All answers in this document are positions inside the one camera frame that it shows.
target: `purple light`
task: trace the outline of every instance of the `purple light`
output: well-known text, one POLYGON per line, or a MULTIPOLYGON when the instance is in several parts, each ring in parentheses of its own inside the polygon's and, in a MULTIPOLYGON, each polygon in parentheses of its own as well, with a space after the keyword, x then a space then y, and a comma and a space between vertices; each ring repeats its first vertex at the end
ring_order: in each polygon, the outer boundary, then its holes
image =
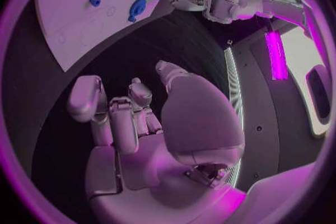
POLYGON ((272 79, 286 80, 288 78, 286 56, 279 32, 268 32, 265 34, 265 38, 272 68, 272 79))

